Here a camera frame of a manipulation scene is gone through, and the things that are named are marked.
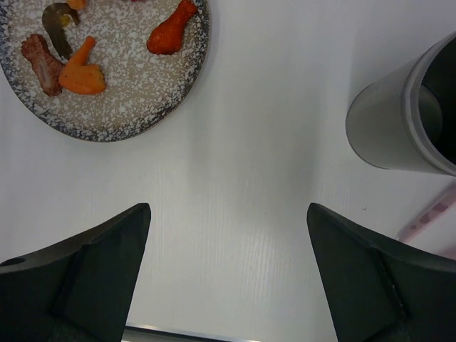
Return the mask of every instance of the speckled plate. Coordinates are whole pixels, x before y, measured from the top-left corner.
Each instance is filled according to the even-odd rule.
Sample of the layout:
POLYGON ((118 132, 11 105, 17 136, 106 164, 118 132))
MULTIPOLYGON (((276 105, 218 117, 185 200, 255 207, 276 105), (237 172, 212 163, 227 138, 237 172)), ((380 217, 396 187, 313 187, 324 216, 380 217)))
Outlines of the speckled plate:
POLYGON ((89 63, 101 65, 108 89, 100 95, 63 90, 48 97, 21 55, 21 42, 30 34, 42 34, 58 57, 41 24, 43 10, 54 2, 0 0, 1 66, 24 105, 52 128, 84 140, 124 140, 160 122, 188 94, 207 52, 206 0, 193 0, 199 11, 185 29, 182 50, 171 56, 152 55, 146 41, 180 0, 90 0, 88 8, 79 11, 81 23, 68 26, 66 37, 74 51, 86 36, 95 37, 89 63))

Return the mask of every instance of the red food piece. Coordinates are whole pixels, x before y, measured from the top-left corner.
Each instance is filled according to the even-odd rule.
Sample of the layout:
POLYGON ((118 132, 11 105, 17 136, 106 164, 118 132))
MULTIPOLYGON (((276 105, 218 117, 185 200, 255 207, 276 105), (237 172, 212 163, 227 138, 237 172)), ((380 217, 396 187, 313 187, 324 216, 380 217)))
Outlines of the red food piece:
POLYGON ((31 63, 44 93, 48 96, 60 94, 62 86, 58 77, 65 65, 51 55, 44 37, 41 34, 29 36, 22 42, 21 53, 31 63))
POLYGON ((187 22, 197 13, 192 0, 182 0, 176 11, 152 31, 147 40, 147 49, 157 55, 171 55, 182 48, 187 22))

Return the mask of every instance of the table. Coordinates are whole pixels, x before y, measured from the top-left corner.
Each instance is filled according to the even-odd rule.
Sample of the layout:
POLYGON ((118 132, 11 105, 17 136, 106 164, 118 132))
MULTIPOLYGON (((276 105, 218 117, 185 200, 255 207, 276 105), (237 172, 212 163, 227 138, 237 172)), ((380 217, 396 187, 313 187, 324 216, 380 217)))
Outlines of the table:
MULTIPOLYGON (((175 113, 136 138, 66 137, 0 76, 0 259, 148 202, 131 324, 233 341, 336 341, 306 209, 320 202, 394 236, 452 181, 365 164, 344 120, 360 90, 456 30, 456 2, 209 5, 199 79, 175 113)), ((443 221, 451 243, 452 220, 443 221)))

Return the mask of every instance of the trash can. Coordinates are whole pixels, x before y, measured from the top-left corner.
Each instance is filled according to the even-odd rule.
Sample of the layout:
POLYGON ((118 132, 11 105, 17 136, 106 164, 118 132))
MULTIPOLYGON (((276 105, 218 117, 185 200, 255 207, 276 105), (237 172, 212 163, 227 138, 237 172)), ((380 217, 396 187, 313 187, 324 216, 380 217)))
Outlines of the trash can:
POLYGON ((456 32, 361 91, 346 132, 373 166, 456 175, 456 32))

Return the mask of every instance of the orange food piece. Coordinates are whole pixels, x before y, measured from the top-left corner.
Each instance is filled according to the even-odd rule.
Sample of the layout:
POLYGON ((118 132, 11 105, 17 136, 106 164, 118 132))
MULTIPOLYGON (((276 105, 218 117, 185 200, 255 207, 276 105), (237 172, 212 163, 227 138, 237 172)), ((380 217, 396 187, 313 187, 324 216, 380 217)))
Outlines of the orange food piece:
POLYGON ((75 10, 83 9, 87 6, 87 0, 66 0, 66 2, 75 10))
POLYGON ((88 55, 95 46, 95 39, 89 36, 84 44, 67 62, 58 82, 66 90, 81 95, 102 93, 106 89, 105 78, 97 64, 86 65, 88 55))
POLYGON ((192 0, 182 0, 175 12, 152 31, 147 49, 157 55, 178 52, 182 48, 185 25, 197 11, 192 0))

